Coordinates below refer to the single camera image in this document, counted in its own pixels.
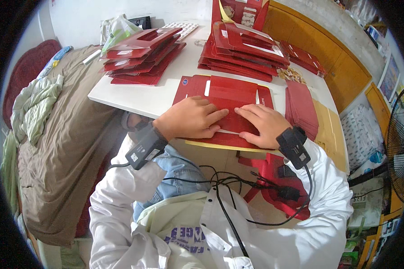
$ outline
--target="right hand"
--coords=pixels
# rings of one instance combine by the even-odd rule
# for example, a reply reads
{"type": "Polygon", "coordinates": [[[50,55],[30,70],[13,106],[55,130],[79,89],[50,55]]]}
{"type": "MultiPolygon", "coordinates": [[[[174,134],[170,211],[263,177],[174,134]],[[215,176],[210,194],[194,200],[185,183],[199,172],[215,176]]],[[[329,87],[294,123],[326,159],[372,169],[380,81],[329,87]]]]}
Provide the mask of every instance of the right hand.
{"type": "Polygon", "coordinates": [[[280,145],[276,140],[277,136],[292,127],[278,111],[261,104],[244,105],[241,108],[235,108],[235,112],[251,122],[260,133],[257,136],[249,132],[240,132],[239,137],[259,148],[278,149],[280,145]]]}

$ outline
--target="person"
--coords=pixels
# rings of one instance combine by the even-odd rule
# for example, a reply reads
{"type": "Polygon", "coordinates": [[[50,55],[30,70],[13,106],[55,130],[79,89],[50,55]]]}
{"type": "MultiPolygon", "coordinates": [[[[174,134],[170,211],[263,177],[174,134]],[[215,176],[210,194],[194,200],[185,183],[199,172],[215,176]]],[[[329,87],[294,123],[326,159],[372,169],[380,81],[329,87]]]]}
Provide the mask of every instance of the person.
{"type": "MultiPolygon", "coordinates": [[[[242,132],[239,137],[260,148],[278,149],[276,137],[289,122],[263,105],[217,110],[200,96],[173,105],[152,122],[169,141],[176,137],[210,138],[220,126],[215,122],[237,113],[251,122],[260,135],[242,132]]],[[[112,164],[126,164],[134,146],[127,136],[112,164]]],[[[91,268],[337,268],[345,248],[346,221],[353,212],[344,172],[317,144],[304,143],[311,157],[307,166],[313,180],[310,217],[293,229],[259,229],[247,203],[226,186],[218,186],[223,206],[248,257],[243,255],[215,187],[190,160],[170,145],[140,170],[112,168],[91,195],[90,230],[93,236],[91,268]],[[184,182],[176,179],[195,182],[184,182]]],[[[305,169],[285,164],[309,191],[305,169]]]]}

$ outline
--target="white jacket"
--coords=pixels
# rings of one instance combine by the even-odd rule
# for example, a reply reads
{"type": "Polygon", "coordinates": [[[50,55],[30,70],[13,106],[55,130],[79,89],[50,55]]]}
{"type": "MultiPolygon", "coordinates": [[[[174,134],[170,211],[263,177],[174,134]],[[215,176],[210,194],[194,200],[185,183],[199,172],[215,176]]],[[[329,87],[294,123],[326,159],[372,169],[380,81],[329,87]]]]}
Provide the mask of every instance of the white jacket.
{"type": "MultiPolygon", "coordinates": [[[[124,155],[133,142],[127,136],[113,164],[127,163],[124,155]]],[[[304,147],[311,156],[308,163],[313,179],[309,204],[310,217],[294,229],[259,229],[247,203],[236,193],[235,210],[227,187],[220,186],[221,200],[250,258],[242,251],[211,188],[200,224],[219,269],[250,268],[337,268],[345,247],[346,221],[353,212],[352,191],[344,172],[339,171],[318,145],[308,140],[304,147]]],[[[305,169],[295,170],[304,188],[310,185],[305,169]]],[[[147,201],[165,176],[155,162],[139,171],[132,167],[110,169],[90,198],[90,230],[93,235],[90,268],[167,268],[169,246],[155,234],[132,220],[132,203],[147,201]]]]}

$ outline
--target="white table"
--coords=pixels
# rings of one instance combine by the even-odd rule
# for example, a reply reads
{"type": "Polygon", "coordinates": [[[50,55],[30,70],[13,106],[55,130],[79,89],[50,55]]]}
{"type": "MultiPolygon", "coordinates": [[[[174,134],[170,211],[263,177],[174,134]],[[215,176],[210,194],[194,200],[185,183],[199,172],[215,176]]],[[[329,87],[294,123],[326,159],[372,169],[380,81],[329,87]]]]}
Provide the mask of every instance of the white table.
{"type": "MultiPolygon", "coordinates": [[[[179,56],[167,67],[156,87],[111,84],[112,78],[103,76],[88,94],[88,98],[133,113],[158,118],[172,106],[181,76],[193,76],[195,74],[216,75],[246,80],[269,87],[274,108],[282,115],[285,114],[285,80],[274,77],[274,80],[268,83],[234,74],[197,69],[202,47],[196,46],[195,41],[208,39],[211,28],[206,25],[210,25],[210,22],[189,22],[199,23],[199,27],[184,39],[187,45],[183,48],[179,56]]],[[[312,97],[338,114],[325,80],[294,63],[291,63],[290,66],[301,71],[302,77],[305,79],[312,97]]]]}

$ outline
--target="brown blanket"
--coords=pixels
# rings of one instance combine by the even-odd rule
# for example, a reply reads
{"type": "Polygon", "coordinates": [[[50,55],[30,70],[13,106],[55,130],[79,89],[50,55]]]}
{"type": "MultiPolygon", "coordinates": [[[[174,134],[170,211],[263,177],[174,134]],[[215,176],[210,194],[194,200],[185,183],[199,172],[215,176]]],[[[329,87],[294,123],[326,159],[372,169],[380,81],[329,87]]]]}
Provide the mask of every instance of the brown blanket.
{"type": "Polygon", "coordinates": [[[37,145],[23,141],[18,152],[24,221],[49,245],[70,246],[102,160],[125,133],[120,110],[87,97],[102,62],[82,61],[97,49],[70,51],[50,72],[64,76],[62,92],[37,145]]]}

